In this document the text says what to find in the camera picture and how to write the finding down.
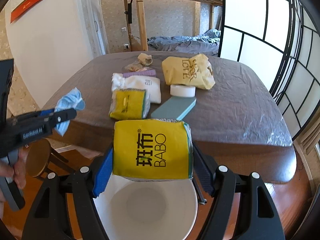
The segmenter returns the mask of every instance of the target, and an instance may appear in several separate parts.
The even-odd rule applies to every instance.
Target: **human hand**
[[[19,189],[26,186],[26,160],[28,152],[26,148],[20,148],[18,153],[18,160],[13,168],[0,161],[0,176],[13,177]],[[5,202],[4,195],[0,189],[0,202]]]

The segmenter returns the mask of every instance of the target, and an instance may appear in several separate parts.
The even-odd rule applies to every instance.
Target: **wooden stool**
[[[66,165],[68,160],[52,149],[46,139],[41,139],[33,143],[28,152],[26,170],[28,175],[39,180],[44,180],[41,175],[44,172],[53,172],[48,168],[49,162],[57,165],[61,169],[73,173],[75,170]]]

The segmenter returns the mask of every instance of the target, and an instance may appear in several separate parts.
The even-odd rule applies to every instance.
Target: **gray-green notebook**
[[[152,119],[182,120],[196,105],[196,98],[171,97],[152,112]]]

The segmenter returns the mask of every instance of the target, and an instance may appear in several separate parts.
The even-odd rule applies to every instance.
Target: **yellow tissue package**
[[[187,85],[211,89],[215,81],[211,64],[204,54],[192,58],[168,57],[162,62],[162,71],[167,85]]]
[[[189,125],[176,120],[115,124],[113,174],[138,181],[192,178]]]
[[[150,109],[146,90],[124,89],[112,93],[109,116],[116,120],[143,119]]]

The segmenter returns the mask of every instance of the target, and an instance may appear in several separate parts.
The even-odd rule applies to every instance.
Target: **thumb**
[[[0,176],[1,177],[12,177],[14,174],[13,168],[6,163],[0,161]]]

